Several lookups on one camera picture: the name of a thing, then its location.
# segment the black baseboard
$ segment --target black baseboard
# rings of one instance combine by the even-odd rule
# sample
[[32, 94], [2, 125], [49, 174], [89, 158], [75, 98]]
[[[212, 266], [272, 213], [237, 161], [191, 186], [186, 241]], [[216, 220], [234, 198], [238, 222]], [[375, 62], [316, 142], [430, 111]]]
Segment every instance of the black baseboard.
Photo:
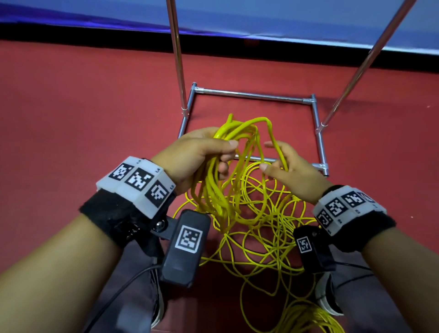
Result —
[[[359, 66], [368, 50], [232, 37], [181, 35], [182, 52], [220, 57]], [[40, 24], [0, 24], [0, 39], [127, 50], [172, 52], [171, 35]], [[372, 67], [439, 72], [439, 56], [382, 51]]]

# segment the metal frame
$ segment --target metal frame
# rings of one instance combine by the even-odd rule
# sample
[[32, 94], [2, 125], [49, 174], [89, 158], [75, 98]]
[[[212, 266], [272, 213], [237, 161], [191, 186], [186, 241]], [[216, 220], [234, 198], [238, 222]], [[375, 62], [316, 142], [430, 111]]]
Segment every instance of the metal frame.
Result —
[[[175, 56], [175, 66], [177, 70], [177, 78], [178, 85], [180, 89], [180, 99], [181, 99], [181, 109], [183, 110], [183, 121], [181, 122], [180, 131], [178, 132], [178, 137], [181, 137], [186, 131], [187, 123], [189, 122], [189, 117], [191, 115], [191, 108], [194, 104], [195, 95], [196, 94], [204, 94], [204, 95], [216, 95], [216, 96], [225, 96], [225, 97], [238, 97], [238, 98], [249, 98], [249, 99], [259, 99], [264, 101], [277, 101], [277, 102], [286, 102], [286, 103], [298, 103], [311, 105], [313, 111], [313, 118], [316, 125], [315, 135], [317, 141], [317, 150], [319, 153], [320, 163], [313, 163], [313, 166], [320, 170], [324, 176], [329, 176], [328, 163], [326, 161], [325, 149], [322, 138], [322, 130], [328, 126], [329, 121], [334, 116], [335, 112], [338, 110], [341, 102], [351, 93], [354, 89], [360, 78], [363, 76], [364, 72], [370, 67], [375, 58], [381, 52], [382, 48], [386, 45], [388, 40], [392, 37], [395, 30], [398, 28], [402, 20], [406, 17], [410, 9], [415, 4], [416, 0], [404, 0], [401, 7], [398, 9], [396, 14], [393, 16], [390, 23], [384, 29], [381, 36], [378, 38], [375, 45], [370, 50], [368, 56], [361, 64], [361, 66], [357, 69], [354, 76], [337, 99], [335, 104], [333, 105], [331, 111], [328, 116], [325, 118], [323, 122], [320, 122], [319, 112], [317, 108], [317, 99], [314, 94], [311, 95], [311, 98], [295, 98], [295, 97], [282, 97], [282, 96], [273, 96], [273, 95], [263, 95], [263, 94], [251, 94], [251, 93], [242, 93], [235, 91], [226, 91], [226, 90], [215, 90], [215, 89], [207, 89], [198, 87], [196, 82], [192, 83], [191, 92], [189, 93], [189, 99], [186, 100], [186, 88], [184, 85], [184, 74], [183, 74], [183, 61], [181, 57], [181, 48], [180, 48], [180, 34], [178, 29], [178, 20], [177, 20], [177, 11], [175, 7], [175, 0], [166, 0], [166, 6], [168, 8], [168, 16], [169, 16], [169, 26], [171, 29], [172, 36], [172, 45], [174, 49]], [[258, 156], [251, 156], [251, 161], [260, 162], [261, 158]], [[274, 162], [276, 159], [273, 158], [265, 158], [267, 162]]]

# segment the forearm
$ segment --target forearm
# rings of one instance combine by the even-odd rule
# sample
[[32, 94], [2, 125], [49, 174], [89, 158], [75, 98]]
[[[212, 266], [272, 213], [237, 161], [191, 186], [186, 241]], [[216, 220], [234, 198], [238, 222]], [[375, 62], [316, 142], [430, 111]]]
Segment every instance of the forearm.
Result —
[[122, 250], [84, 215], [0, 276], [0, 331], [78, 332]]
[[439, 325], [439, 256], [396, 228], [372, 238], [362, 251], [414, 332]]

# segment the fingernail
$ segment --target fingernail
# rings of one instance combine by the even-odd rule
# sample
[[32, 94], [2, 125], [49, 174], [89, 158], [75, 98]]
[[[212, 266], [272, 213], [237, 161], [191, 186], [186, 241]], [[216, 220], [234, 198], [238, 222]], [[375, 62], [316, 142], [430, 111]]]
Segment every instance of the fingernail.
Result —
[[261, 163], [259, 164], [259, 168], [264, 172], [265, 169], [267, 168], [268, 164], [267, 163]]
[[238, 141], [236, 141], [236, 140], [229, 140], [229, 143], [230, 143], [230, 145], [233, 148], [237, 148], [238, 147]]

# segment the tangled cable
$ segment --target tangled cable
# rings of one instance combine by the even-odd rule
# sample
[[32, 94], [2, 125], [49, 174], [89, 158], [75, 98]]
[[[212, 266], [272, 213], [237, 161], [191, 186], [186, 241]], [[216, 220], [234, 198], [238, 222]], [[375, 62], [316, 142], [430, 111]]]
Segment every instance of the tangled cable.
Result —
[[[213, 227], [223, 233], [223, 238], [218, 249], [210, 257], [202, 257], [204, 261], [200, 263], [200, 266], [209, 261], [219, 262], [232, 275], [243, 278], [244, 283], [240, 291], [241, 311], [244, 320], [252, 330], [263, 333], [255, 328], [245, 315], [243, 305], [245, 286], [250, 285], [269, 296], [275, 296], [282, 285], [287, 291], [287, 296], [281, 318], [273, 329], [265, 333], [301, 333], [306, 332], [313, 326], [320, 327], [324, 332], [344, 333], [343, 328], [330, 314], [307, 300], [313, 293], [316, 284], [315, 279], [312, 288], [305, 296], [298, 297], [291, 291], [293, 276], [304, 272], [303, 267], [292, 267], [288, 258], [288, 254], [296, 246], [293, 231], [300, 225], [315, 222], [316, 219], [314, 217], [305, 217], [306, 203], [286, 190], [285, 186], [282, 185], [278, 189], [276, 180], [274, 180], [273, 188], [267, 188], [264, 175], [262, 175], [261, 181], [251, 176], [255, 170], [259, 169], [260, 162], [249, 163], [250, 155], [256, 148], [261, 156], [261, 162], [264, 162], [258, 127], [254, 125], [258, 122], [267, 123], [273, 146], [279, 154], [285, 169], [287, 169], [288, 166], [282, 151], [274, 139], [272, 124], [266, 117], [240, 122], [234, 120], [233, 115], [230, 114], [227, 122], [215, 134], [215, 138], [224, 140], [246, 139], [242, 153], [237, 151], [239, 160], [236, 166], [230, 172], [228, 179], [220, 181], [218, 178], [220, 157], [214, 156], [205, 161], [195, 174], [190, 190], [191, 196], [186, 193], [186, 202], [177, 209], [174, 217], [187, 204], [194, 205], [197, 211], [211, 214]], [[251, 199], [250, 195], [262, 195], [263, 199]], [[297, 217], [294, 215], [299, 202], [303, 204], [303, 208]], [[242, 205], [247, 206], [255, 216], [251, 219], [242, 217], [240, 208]], [[247, 225], [248, 230], [231, 230], [236, 222]], [[261, 233], [262, 229], [267, 228], [271, 231], [271, 239]], [[240, 242], [236, 240], [238, 237], [242, 237]], [[260, 253], [246, 248], [245, 242], [249, 238], [257, 240], [263, 246], [265, 252]], [[229, 260], [223, 258], [222, 250], [225, 246], [230, 251]], [[242, 250], [247, 261], [235, 261], [232, 246]], [[237, 267], [240, 265], [251, 265], [254, 268], [250, 273], [244, 274]], [[274, 291], [271, 292], [256, 286], [251, 281], [251, 277], [266, 269], [277, 271], [276, 286]]]

